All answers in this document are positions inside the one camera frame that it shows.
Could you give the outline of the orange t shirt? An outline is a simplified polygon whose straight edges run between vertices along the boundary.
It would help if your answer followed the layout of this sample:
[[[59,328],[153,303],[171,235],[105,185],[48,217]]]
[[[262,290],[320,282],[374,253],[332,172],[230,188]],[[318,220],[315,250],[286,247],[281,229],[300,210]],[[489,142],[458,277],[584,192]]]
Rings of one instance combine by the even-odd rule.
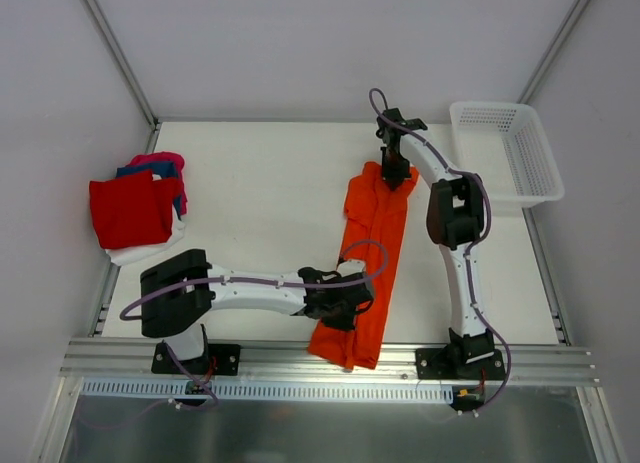
[[[377,366],[405,234],[409,197],[418,182],[418,171],[394,190],[382,178],[382,167],[364,164],[351,178],[344,200],[346,225],[340,254],[366,263],[369,274],[383,272],[374,279],[375,299],[355,317],[355,328],[339,331],[319,323],[308,352],[346,370]]]

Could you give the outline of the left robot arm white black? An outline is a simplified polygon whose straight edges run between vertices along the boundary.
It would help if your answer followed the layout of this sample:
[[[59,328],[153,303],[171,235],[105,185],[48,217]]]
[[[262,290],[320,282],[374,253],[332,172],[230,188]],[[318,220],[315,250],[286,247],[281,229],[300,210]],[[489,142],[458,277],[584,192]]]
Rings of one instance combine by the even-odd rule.
[[[262,310],[351,331],[375,299],[372,277],[360,260],[343,260],[334,271],[303,267],[279,275],[242,274],[209,263],[203,249],[143,271],[140,289],[142,335],[168,341],[174,361],[188,373],[208,364],[200,319],[210,311]]]

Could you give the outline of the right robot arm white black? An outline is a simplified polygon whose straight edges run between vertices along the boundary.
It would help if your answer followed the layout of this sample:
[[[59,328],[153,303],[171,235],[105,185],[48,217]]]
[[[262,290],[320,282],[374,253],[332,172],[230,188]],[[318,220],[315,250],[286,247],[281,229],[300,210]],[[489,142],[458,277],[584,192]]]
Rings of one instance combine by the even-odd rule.
[[[426,230],[446,268],[449,343],[429,357],[427,367],[446,379],[507,380],[510,357],[496,348],[503,338],[487,321],[479,282],[478,246],[491,229],[491,207],[480,177],[436,149],[421,119],[406,119],[391,108],[378,113],[377,125],[387,186],[398,189],[414,168],[429,187]]]

